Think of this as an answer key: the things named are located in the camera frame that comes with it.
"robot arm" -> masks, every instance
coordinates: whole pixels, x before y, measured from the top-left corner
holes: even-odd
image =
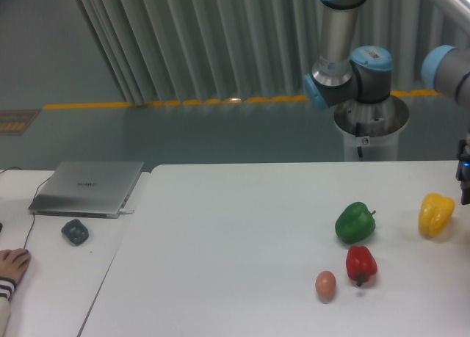
[[[350,56],[358,11],[365,1],[322,0],[319,59],[304,77],[305,92],[318,109],[339,105],[335,123],[356,144],[344,149],[345,160],[392,160],[397,148],[377,146],[404,127],[409,112],[405,103],[390,96],[392,59],[387,50],[364,46]]]
[[[365,1],[322,0],[325,13],[319,59],[304,78],[307,96],[317,108],[341,104],[336,108],[335,123],[344,133],[355,136],[360,159],[363,154],[358,139],[363,135],[372,136],[371,139],[387,137],[399,131],[409,115],[406,105],[390,96],[391,55],[387,50],[360,47],[354,50],[350,59],[358,9]],[[432,1],[470,35],[470,0]],[[433,89],[470,109],[470,50],[437,47],[424,60],[422,78]],[[467,138],[459,142],[458,160],[461,203],[468,204],[470,130]]]

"yellow floor stripe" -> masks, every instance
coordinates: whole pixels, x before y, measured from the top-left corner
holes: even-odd
[[[440,93],[437,93],[434,90],[413,90],[413,91],[392,91],[391,94],[396,97],[416,97],[416,96],[437,96]],[[268,104],[273,102],[306,102],[308,98],[304,95],[296,96],[276,96],[273,98],[265,97],[250,97],[246,100],[247,104]],[[145,107],[163,107],[163,106],[200,106],[205,104],[240,104],[243,101],[239,98],[228,98],[226,100],[219,100],[216,98],[207,100],[202,103],[199,100],[187,100],[183,103],[180,103],[177,100],[171,101],[153,101],[145,104],[143,106],[136,106],[138,108]],[[84,109],[84,108],[128,108],[132,107],[131,104],[127,102],[102,102],[102,103],[91,103],[91,104],[46,104],[43,109],[52,110],[52,109]]]

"sleeve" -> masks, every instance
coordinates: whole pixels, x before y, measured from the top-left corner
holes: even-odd
[[[4,335],[10,317],[10,303],[5,297],[0,297],[0,336]]]
[[[16,284],[7,278],[0,278],[0,336],[4,335],[10,317],[8,300],[16,289]]]

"laptop lid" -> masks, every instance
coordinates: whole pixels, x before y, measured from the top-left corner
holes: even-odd
[[[33,199],[35,214],[119,217],[144,162],[62,162]]]

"pepper stem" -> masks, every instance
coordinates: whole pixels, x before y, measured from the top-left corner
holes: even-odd
[[[365,274],[364,274],[364,273],[361,273],[361,274],[358,276],[358,281],[356,282],[356,286],[357,286],[357,287],[362,286],[362,283],[364,283],[365,280],[366,280]]]

